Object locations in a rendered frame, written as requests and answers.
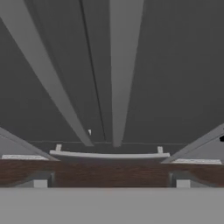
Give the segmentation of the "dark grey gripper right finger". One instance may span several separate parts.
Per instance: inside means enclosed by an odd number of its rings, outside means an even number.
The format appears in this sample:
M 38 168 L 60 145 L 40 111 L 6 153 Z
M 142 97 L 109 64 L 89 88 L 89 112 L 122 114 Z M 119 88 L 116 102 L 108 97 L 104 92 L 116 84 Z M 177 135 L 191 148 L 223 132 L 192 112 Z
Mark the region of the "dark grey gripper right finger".
M 174 188 L 208 188 L 217 184 L 202 180 L 189 171 L 171 171 L 168 174 L 167 185 Z

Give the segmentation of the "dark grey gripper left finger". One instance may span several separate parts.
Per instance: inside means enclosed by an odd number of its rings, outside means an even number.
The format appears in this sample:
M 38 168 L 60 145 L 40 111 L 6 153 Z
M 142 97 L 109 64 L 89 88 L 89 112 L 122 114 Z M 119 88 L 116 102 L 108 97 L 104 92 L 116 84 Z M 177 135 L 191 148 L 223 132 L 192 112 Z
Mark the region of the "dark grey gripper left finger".
M 6 185 L 6 187 L 49 188 L 55 185 L 54 171 L 37 171 L 29 177 Z

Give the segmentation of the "dark grey fridge door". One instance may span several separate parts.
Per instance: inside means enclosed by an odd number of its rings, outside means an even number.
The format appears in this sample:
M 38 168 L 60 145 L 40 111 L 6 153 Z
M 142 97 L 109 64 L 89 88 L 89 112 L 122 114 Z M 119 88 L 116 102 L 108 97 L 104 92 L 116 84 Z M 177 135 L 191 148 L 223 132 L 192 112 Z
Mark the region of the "dark grey fridge door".
M 80 0 L 113 144 L 109 0 Z M 224 123 L 224 0 L 144 0 L 123 143 L 189 144 Z
M 80 0 L 24 0 L 77 116 L 105 139 Z M 81 142 L 0 18 L 0 127 L 30 141 Z

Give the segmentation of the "grey cabinet side panel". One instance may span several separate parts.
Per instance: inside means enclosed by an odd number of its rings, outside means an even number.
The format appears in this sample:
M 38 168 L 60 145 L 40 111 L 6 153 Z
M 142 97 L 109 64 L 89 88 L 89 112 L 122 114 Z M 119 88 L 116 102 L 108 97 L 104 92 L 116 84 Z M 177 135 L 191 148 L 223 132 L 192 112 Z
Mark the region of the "grey cabinet side panel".
M 15 160 L 57 161 L 57 158 L 43 152 L 18 136 L 0 127 L 0 158 Z
M 165 159 L 163 164 L 224 165 L 224 123 Z

